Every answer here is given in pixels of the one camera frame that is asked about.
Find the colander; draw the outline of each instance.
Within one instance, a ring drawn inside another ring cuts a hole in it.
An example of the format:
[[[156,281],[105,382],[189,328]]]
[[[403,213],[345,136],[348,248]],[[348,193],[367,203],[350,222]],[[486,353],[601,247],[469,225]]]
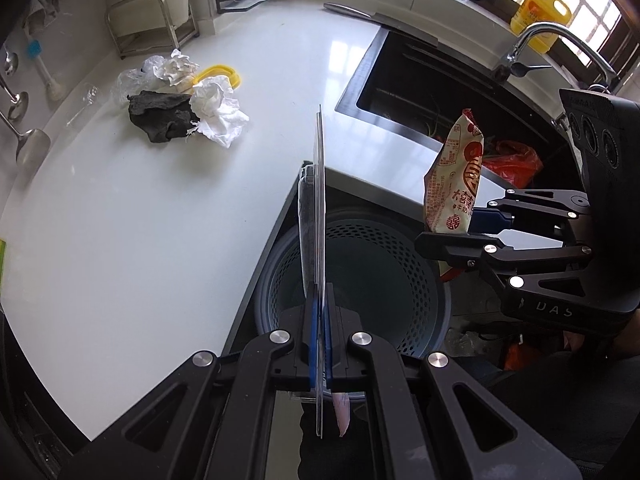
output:
[[[360,314],[366,332],[403,354],[422,357],[444,340],[450,294],[438,277],[438,264],[414,250],[417,234],[377,212],[328,213],[326,280],[333,283],[336,305]],[[280,313],[303,303],[296,225],[274,244],[258,279],[258,332],[277,329]]]

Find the black cloth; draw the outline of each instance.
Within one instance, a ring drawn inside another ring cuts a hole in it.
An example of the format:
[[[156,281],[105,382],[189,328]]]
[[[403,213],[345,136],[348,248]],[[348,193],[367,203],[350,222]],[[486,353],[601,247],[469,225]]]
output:
[[[519,372],[502,372],[477,358],[457,362],[580,468],[585,480],[609,461],[640,412],[640,357],[587,364],[557,352]],[[372,478],[368,424],[351,412],[338,437],[334,410],[324,407],[324,435],[316,438],[316,411],[303,405],[300,480]]]
[[[557,352],[489,390],[585,475],[609,461],[640,412],[640,357],[585,365]]]
[[[316,406],[302,404],[300,418],[302,443],[300,443],[300,480],[372,479],[373,458],[369,438],[369,424],[353,412],[343,437],[340,437],[334,407],[324,403],[322,410],[323,438],[316,436]]]
[[[129,119],[146,132],[151,142],[169,142],[186,137],[192,122],[199,120],[191,111],[188,94],[162,94],[143,90],[128,96]]]

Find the chrome faucet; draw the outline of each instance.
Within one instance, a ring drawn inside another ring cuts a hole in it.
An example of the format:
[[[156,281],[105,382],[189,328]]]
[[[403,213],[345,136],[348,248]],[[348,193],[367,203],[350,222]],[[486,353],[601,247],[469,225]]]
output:
[[[492,78],[494,81],[502,84],[509,78],[510,75],[515,75],[513,71],[514,64],[517,63],[522,50],[525,45],[529,43],[529,40],[538,34],[544,34],[545,32],[552,32],[563,38],[570,40],[575,46],[579,47],[589,58],[599,67],[604,76],[604,85],[592,85],[593,90],[602,91],[604,86],[607,91],[613,92],[615,87],[620,83],[620,78],[611,65],[595,50],[593,50],[586,42],[578,38],[572,31],[566,28],[564,25],[553,22],[536,22],[531,23],[529,27],[525,28],[518,39],[504,56],[500,58],[498,65],[492,71]]]

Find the yellow bottle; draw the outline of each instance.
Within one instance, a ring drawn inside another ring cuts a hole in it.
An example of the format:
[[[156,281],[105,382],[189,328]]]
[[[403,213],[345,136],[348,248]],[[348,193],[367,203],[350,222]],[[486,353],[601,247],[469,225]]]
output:
[[[556,2],[562,7],[561,12],[556,7]],[[524,0],[511,19],[511,30],[520,34],[528,25],[535,22],[556,22],[567,25],[571,21],[572,12],[562,0]],[[546,32],[531,38],[529,46],[544,54],[558,39],[557,34]]]

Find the yellow handle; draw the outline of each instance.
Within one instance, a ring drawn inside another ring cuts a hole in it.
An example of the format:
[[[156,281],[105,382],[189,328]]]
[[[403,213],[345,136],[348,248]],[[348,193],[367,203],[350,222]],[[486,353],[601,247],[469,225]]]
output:
[[[560,3],[560,5],[562,5],[566,10],[566,12],[562,12],[561,14],[564,15],[564,16],[569,16],[569,17],[572,15],[571,9],[567,6],[566,3],[564,3],[564,1],[562,1],[562,0],[546,0],[546,1],[548,1],[551,5],[554,5],[554,3],[556,3],[556,2]]]
[[[212,77],[215,75],[226,75],[229,78],[231,87],[235,90],[240,86],[240,75],[233,68],[227,65],[213,65],[200,72],[193,81],[193,84],[199,83],[206,77]]]

